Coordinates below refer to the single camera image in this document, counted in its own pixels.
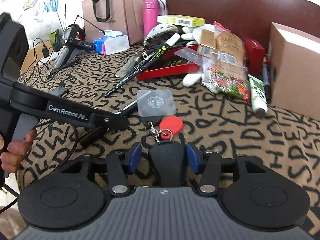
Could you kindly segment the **person's left hand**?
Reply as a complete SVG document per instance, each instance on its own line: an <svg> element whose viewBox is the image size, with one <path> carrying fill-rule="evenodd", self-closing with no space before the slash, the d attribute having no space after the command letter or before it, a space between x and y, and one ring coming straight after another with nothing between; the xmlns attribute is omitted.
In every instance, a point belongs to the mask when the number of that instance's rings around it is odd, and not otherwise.
<svg viewBox="0 0 320 240"><path fill-rule="evenodd" d="M21 166L22 161L27 156L37 136L37 131L33 129L28 132L23 141L12 141L8 144L7 150L1 153L2 168L9 173L15 173Z"/></svg>

